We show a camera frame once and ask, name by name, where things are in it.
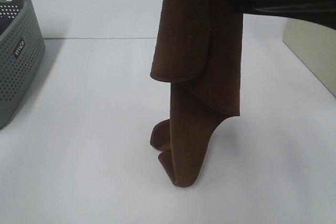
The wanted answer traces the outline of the brown towel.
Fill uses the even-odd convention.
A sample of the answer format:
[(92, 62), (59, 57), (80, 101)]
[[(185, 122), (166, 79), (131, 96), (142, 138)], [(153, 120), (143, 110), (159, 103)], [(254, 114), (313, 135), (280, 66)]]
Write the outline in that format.
[(229, 0), (163, 0), (150, 76), (170, 84), (170, 117), (150, 143), (177, 187), (194, 184), (213, 132), (240, 114), (242, 34)]

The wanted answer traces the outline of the grey perforated plastic basket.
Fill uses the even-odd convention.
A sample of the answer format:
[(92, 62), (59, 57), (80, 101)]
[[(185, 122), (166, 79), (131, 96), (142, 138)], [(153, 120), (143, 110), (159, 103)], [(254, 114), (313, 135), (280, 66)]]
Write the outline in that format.
[(1, 1), (1, 127), (28, 91), (45, 49), (32, 0)]

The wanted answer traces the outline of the beige storage box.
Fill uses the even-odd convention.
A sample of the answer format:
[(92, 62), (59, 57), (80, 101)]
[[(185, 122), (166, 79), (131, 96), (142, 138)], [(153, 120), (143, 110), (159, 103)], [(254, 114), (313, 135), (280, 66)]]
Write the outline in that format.
[(282, 41), (335, 95), (335, 30), (289, 18)]

